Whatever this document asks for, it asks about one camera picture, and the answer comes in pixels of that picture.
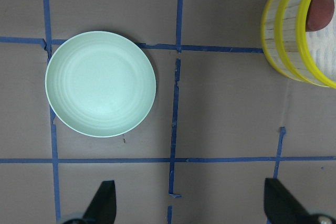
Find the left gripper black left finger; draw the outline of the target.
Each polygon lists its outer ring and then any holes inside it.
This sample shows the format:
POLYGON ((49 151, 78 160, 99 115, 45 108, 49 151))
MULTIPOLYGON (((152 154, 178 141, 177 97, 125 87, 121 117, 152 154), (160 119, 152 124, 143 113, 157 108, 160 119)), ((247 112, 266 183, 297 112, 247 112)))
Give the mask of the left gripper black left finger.
POLYGON ((114 224, 117 215, 114 180, 103 181, 82 219, 86 223, 114 224))

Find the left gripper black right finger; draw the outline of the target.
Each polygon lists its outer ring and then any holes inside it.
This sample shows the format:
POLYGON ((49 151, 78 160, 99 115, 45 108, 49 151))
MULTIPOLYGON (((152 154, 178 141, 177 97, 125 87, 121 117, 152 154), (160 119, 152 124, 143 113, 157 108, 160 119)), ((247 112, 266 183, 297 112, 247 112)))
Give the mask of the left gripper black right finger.
POLYGON ((272 224, 315 223, 299 201, 274 178, 266 178, 264 183, 264 212, 272 224))

